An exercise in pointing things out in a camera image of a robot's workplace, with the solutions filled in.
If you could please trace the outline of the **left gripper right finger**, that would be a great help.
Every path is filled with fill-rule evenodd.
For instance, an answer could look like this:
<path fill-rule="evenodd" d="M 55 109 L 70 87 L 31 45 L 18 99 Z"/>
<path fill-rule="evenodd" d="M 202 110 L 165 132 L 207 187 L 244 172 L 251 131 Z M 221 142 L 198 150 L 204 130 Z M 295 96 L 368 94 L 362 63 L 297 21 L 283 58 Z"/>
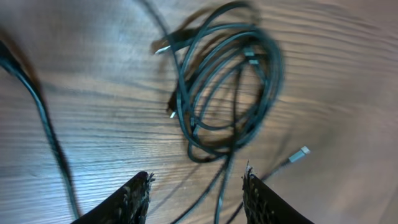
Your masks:
<path fill-rule="evenodd" d="M 251 224 L 313 224 L 254 174 L 249 164 L 243 176 L 243 207 Z"/>

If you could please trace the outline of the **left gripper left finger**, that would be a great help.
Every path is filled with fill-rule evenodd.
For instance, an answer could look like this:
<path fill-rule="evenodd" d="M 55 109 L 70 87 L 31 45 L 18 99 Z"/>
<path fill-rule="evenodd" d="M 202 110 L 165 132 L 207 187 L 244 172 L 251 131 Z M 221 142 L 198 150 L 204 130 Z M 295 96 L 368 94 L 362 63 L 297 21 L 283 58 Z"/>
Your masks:
<path fill-rule="evenodd" d="M 97 207 L 72 224 L 145 224 L 153 173 L 137 173 Z"/>

